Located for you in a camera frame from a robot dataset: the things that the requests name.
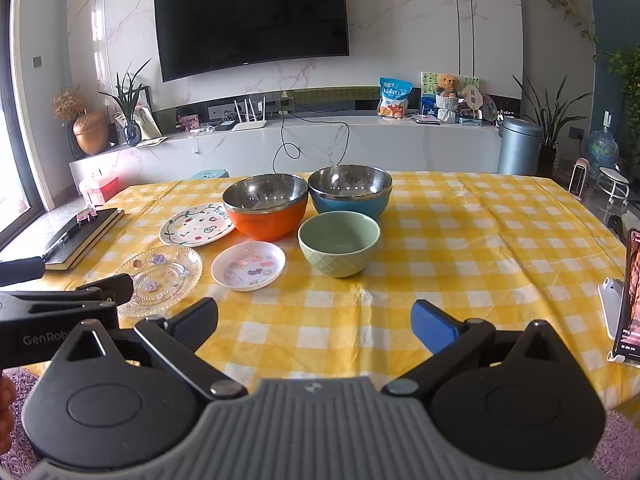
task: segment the white rolling stool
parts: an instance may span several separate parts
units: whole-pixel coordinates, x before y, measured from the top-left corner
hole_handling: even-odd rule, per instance
[[[604,187],[602,185],[603,182],[610,182],[611,189]],[[626,201],[629,199],[629,181],[616,170],[612,170],[611,168],[600,168],[600,174],[596,180],[596,186],[609,195],[610,204],[613,204],[614,198],[620,198],[622,199],[622,205],[626,207]]]

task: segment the blue gripper pad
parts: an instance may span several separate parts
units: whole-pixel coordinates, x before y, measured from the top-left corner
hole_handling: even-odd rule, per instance
[[[464,332],[464,323],[445,314],[427,300],[411,307],[411,330],[432,354],[449,346]]]

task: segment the orange bowl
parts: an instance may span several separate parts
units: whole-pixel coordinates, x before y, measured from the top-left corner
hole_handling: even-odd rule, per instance
[[[264,174],[229,186],[222,195],[229,218],[242,234],[273,242],[294,231],[306,212],[306,180],[292,174]]]
[[[229,209],[226,212],[236,229],[242,234],[261,242],[274,242],[295,231],[300,225],[306,212],[308,200],[309,196],[307,195],[301,202],[275,213],[251,215],[233,212]]]

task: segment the yellow checkered tablecloth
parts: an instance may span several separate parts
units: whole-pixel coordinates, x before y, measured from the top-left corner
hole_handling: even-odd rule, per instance
[[[458,319],[482,317],[505,330],[551,322],[607,408],[640,392],[640,370],[606,362],[597,285],[622,278],[625,249],[574,197],[550,180],[472,173],[396,173],[382,239],[364,272],[336,280],[314,272],[296,235],[278,242],[286,269],[256,292],[229,292],[209,269],[238,232],[198,248],[204,272],[193,294],[218,302],[216,333],[198,355],[254,388],[260,378],[370,375],[385,383],[426,359],[409,311],[426,298]],[[38,286],[72,288],[113,274],[160,246],[164,221],[221,199],[235,179],[135,186],[108,206],[126,211],[79,267],[48,272]],[[316,214],[311,200],[306,216]],[[629,411],[635,411],[635,404]]]

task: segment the teal stool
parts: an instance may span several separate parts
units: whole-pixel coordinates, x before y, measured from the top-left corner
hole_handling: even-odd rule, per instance
[[[204,170],[193,175],[189,180],[207,180],[210,178],[229,178],[227,170]]]

